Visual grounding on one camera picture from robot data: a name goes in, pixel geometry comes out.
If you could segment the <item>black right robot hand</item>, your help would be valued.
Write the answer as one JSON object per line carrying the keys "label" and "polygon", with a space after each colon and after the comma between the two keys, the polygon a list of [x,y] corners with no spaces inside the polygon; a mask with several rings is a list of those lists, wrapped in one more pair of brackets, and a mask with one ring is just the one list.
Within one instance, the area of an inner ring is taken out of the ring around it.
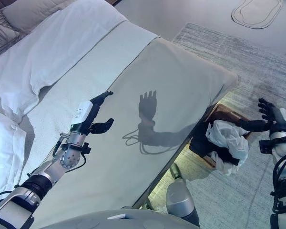
{"label": "black right robot hand", "polygon": [[263,120],[246,121],[241,118],[236,122],[236,125],[251,132],[269,131],[270,135],[276,132],[286,133],[286,119],[280,109],[264,98],[258,99],[258,107]]}

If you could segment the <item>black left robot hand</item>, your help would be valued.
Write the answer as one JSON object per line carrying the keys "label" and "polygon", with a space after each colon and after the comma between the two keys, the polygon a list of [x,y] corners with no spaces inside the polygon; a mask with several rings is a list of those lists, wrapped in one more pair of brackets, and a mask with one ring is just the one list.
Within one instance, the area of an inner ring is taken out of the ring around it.
{"label": "black left robot hand", "polygon": [[72,118],[70,132],[78,132],[84,135],[88,135],[89,133],[103,134],[107,132],[111,128],[114,119],[110,118],[104,123],[95,123],[94,119],[105,98],[110,95],[113,95],[113,92],[106,91],[89,101],[81,102]]}

